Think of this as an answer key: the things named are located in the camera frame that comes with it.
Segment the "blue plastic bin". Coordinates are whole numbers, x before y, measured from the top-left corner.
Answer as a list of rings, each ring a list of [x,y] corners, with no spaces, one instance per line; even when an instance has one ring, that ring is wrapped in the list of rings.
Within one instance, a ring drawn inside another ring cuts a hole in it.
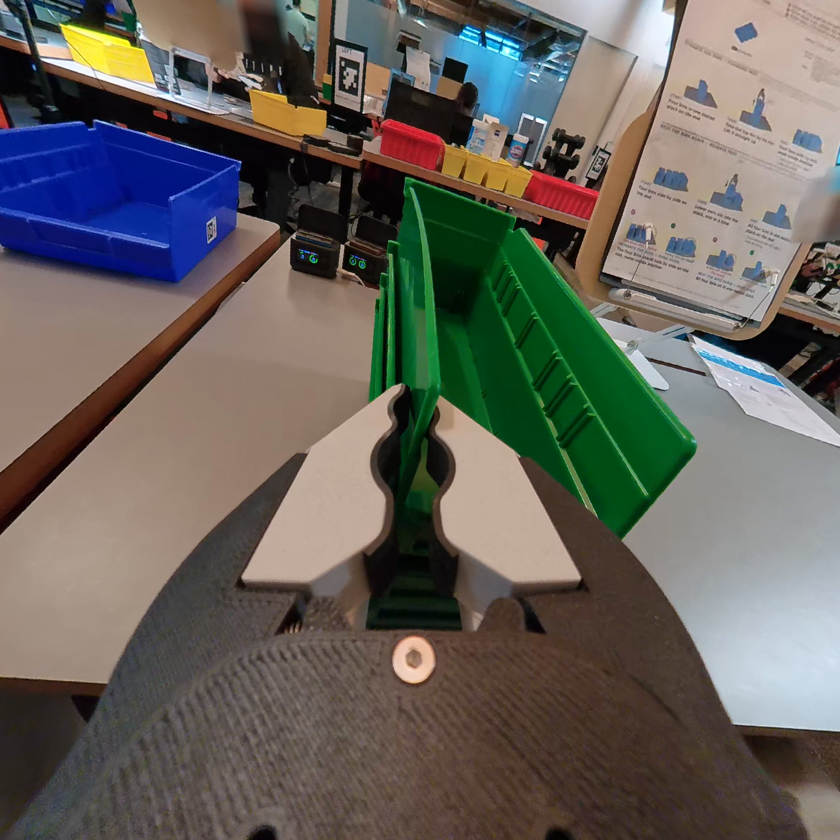
[[[6,249],[177,283],[236,228],[225,156],[100,121],[1,134]]]

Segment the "black dumbbell rack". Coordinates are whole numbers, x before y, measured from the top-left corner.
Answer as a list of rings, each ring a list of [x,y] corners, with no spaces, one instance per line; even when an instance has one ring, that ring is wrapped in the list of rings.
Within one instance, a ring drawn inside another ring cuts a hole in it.
[[[570,134],[565,129],[557,128],[552,132],[550,142],[542,150],[542,169],[546,175],[566,179],[581,161],[580,150],[585,144],[585,137]]]

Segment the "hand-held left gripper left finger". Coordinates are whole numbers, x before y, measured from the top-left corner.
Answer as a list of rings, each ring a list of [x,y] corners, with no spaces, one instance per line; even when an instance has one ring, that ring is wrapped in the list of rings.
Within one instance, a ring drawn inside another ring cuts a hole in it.
[[[393,385],[300,457],[244,588],[329,598],[348,623],[366,623],[400,556],[396,494],[410,408],[409,388]]]

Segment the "large yellow plastic bin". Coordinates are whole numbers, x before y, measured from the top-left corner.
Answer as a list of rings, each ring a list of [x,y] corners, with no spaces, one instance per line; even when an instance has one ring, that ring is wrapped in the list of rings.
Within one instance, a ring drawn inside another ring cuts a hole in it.
[[[303,138],[320,137],[327,129],[328,114],[321,108],[290,104],[281,94],[250,89],[249,101],[255,124]]]
[[[77,63],[98,74],[155,84],[144,50],[126,38],[72,24],[62,24],[59,28],[71,58]]]

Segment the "instruction poster board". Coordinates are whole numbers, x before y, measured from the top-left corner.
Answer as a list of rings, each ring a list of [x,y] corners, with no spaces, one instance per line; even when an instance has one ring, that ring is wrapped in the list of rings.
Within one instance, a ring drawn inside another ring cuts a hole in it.
[[[584,235],[583,293],[736,341],[767,329],[811,247],[797,214],[837,162],[838,50],[838,2],[678,2],[658,97]]]

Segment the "black charger box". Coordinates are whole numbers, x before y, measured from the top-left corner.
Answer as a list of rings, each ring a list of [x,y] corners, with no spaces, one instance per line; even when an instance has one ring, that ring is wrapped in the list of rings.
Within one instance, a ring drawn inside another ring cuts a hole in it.
[[[367,287],[378,288],[388,267],[388,246],[397,240],[398,229],[372,216],[362,215],[343,247],[342,270]]]
[[[290,267],[313,277],[335,279],[347,231],[347,219],[340,213],[300,205],[297,230],[290,238]]]

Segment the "red plastic bin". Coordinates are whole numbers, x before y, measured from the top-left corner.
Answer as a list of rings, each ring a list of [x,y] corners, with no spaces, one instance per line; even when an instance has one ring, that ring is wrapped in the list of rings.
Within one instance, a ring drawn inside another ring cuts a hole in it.
[[[380,154],[397,161],[440,172],[446,143],[439,135],[394,119],[381,123]]]
[[[533,171],[522,197],[541,207],[588,221],[599,192],[542,171]]]

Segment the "long wooden workbench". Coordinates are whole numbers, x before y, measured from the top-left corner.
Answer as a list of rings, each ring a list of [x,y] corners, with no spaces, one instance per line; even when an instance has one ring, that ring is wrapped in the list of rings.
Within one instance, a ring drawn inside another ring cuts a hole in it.
[[[551,219],[558,224],[567,224],[581,230],[588,228],[594,212],[590,209],[584,212],[583,216],[565,213],[562,208],[534,203],[525,196],[500,192],[489,188],[485,183],[469,182],[438,170],[429,170],[410,161],[395,159],[381,153],[381,137],[365,142],[364,149],[358,156],[344,154],[338,149],[340,135],[337,132],[325,130],[323,136],[330,137],[330,140],[327,145],[319,146],[303,140],[302,137],[255,123],[252,120],[250,108],[241,108],[238,111],[223,109],[225,100],[218,95],[213,94],[211,104],[207,106],[207,92],[190,89],[184,82],[181,87],[182,94],[172,96],[157,90],[153,84],[125,80],[89,68],[71,59],[69,50],[64,46],[38,45],[38,56],[42,59],[45,72],[50,77],[74,81],[102,94],[107,93],[113,97],[142,103],[146,108],[154,111],[154,115],[150,117],[152,125],[149,128],[149,131],[154,134],[172,137],[171,130],[163,126],[165,121],[172,123],[172,114],[177,113],[197,123],[213,125],[218,130],[234,134],[239,138],[249,137],[263,144],[310,154],[340,166],[342,169],[340,190],[342,211],[349,209],[348,201],[353,180],[351,173],[357,172],[362,164],[372,163],[473,197],[485,198],[490,202],[509,207],[516,214]]]

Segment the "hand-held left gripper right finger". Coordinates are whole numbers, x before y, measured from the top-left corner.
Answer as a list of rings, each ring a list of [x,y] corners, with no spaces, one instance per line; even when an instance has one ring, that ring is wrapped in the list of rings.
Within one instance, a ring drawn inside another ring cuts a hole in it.
[[[429,559],[463,625],[498,599],[572,591],[578,571],[517,453],[448,401],[429,425]]]

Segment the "black and white marker sign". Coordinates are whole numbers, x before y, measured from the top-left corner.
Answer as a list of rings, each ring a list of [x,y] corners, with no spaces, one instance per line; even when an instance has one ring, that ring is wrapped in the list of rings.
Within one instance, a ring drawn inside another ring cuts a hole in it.
[[[364,111],[368,48],[337,38],[333,43],[332,104],[349,112]]]

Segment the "printed paper sheet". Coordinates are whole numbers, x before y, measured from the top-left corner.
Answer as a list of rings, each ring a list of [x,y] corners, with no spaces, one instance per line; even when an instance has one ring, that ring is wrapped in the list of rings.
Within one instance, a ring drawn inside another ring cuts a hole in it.
[[[717,387],[748,416],[839,448],[839,433],[760,362],[692,336],[689,343]]]

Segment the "clear acrylic sign holder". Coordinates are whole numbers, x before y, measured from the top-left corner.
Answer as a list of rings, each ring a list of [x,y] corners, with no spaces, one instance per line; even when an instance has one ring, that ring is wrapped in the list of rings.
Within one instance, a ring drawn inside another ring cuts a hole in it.
[[[205,56],[184,48],[170,49],[171,80],[175,77],[185,80],[194,89],[205,91],[205,104],[212,105],[214,90],[214,68]]]

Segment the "black computer monitor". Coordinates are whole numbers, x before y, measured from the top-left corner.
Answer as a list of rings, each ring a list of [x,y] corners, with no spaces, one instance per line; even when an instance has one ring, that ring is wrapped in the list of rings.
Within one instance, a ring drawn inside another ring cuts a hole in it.
[[[467,146],[473,128],[472,111],[464,110],[458,100],[414,88],[398,78],[390,81],[383,120],[436,134],[446,144],[457,146]]]

